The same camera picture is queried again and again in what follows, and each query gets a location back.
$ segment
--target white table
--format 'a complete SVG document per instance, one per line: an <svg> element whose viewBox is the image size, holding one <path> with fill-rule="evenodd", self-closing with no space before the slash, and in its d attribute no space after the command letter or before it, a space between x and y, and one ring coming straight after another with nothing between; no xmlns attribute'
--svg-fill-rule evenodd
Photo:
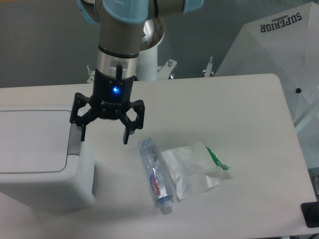
<svg viewBox="0 0 319 239"><path fill-rule="evenodd" d="M0 106L71 105L92 85L0 89ZM33 210L0 194L1 239L250 239L318 233L300 204L315 201L306 164L274 75L135 82L145 127L123 145L121 122L87 127L99 162L97 202L73 212ZM177 201L163 215L153 205L137 150L153 137L161 151L201 141L231 166L209 192Z"/></svg>

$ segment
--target white box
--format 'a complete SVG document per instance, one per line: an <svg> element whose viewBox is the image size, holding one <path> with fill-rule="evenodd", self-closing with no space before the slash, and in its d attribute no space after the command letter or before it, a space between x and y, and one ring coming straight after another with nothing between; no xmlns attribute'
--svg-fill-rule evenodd
<svg viewBox="0 0 319 239"><path fill-rule="evenodd" d="M95 202L95 158L66 107L0 109L0 191L38 209Z"/></svg>

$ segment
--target clear plastic bottle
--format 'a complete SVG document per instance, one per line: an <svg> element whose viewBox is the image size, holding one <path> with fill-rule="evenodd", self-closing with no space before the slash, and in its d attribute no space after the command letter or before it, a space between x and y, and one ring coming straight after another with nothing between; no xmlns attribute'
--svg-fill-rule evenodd
<svg viewBox="0 0 319 239"><path fill-rule="evenodd" d="M173 192L154 139L147 138L139 142L139 150L145 171L150 179L154 199L162 209L170 208Z"/></svg>

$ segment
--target gray floor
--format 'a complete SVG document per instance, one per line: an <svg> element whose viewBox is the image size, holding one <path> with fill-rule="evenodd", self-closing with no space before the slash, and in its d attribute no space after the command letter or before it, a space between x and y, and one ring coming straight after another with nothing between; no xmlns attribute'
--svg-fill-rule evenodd
<svg viewBox="0 0 319 239"><path fill-rule="evenodd" d="M165 18L159 64L178 61L177 78L201 77L209 56L216 70L247 22L309 0L205 0ZM0 1L0 87L79 84L95 68L98 25L87 25L76 0Z"/></svg>

